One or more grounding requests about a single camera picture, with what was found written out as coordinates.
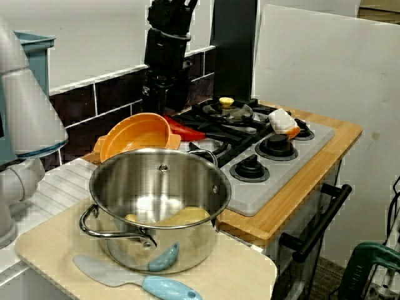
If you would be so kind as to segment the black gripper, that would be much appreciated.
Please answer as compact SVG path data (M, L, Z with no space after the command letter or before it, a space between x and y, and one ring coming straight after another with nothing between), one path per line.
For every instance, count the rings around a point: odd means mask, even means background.
M176 36L157 29L147 34L144 63L146 83L142 89L142 111L164 114L167 88L151 81L175 81L168 91L168 108L182 111L190 90L190 62L185 58L189 34Z

